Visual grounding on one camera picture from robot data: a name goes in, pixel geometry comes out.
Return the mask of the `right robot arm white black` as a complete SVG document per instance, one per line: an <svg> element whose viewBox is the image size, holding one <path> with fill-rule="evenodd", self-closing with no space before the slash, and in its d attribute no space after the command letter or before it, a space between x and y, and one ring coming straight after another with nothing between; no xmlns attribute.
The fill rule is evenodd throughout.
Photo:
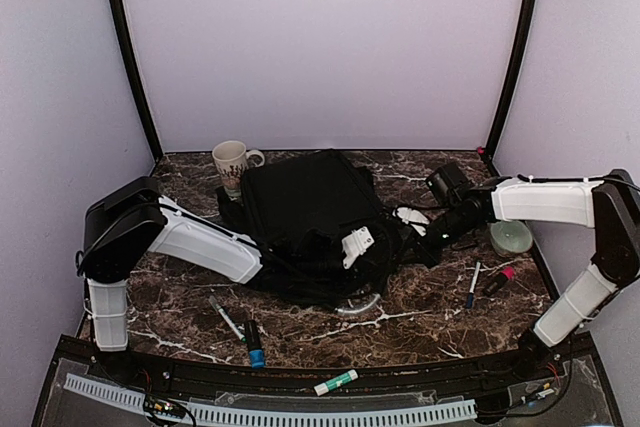
<svg viewBox="0 0 640 427"><path fill-rule="evenodd" d="M595 253L586 269L536 321L529 343L510 360L521 381L549 363L546 349L561 343L619 291L639 279L639 187L624 169L599 177L544 178L518 175L471 182L455 163L426 180L442 213L430 221L411 208L396 215L414 228L427 262L475 228L498 221L579 225L595 233Z"/></svg>

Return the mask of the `black student bag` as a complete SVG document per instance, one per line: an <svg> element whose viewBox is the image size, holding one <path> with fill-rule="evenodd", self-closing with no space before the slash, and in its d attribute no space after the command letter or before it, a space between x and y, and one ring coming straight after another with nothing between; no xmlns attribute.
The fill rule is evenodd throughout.
<svg viewBox="0 0 640 427"><path fill-rule="evenodd" d="M324 150L245 171L241 192L234 201L219 187L216 196L224 225L263 250L263 266L248 288L326 308L385 291L398 265L400 225L377 197L367 168ZM375 243L345 270L341 241L363 226Z"/></svg>

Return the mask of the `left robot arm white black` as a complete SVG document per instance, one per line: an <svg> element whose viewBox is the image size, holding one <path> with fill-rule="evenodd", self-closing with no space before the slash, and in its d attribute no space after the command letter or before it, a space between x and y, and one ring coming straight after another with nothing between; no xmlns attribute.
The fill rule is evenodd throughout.
<svg viewBox="0 0 640 427"><path fill-rule="evenodd" d="M124 290L147 253L301 306L336 308L384 289L393 237L367 182L249 182L240 203L224 192L218 202L222 223L184 209L155 179L140 177L86 212L76 273L88 283L101 364L120 383L141 374L140 359L126 349Z"/></svg>

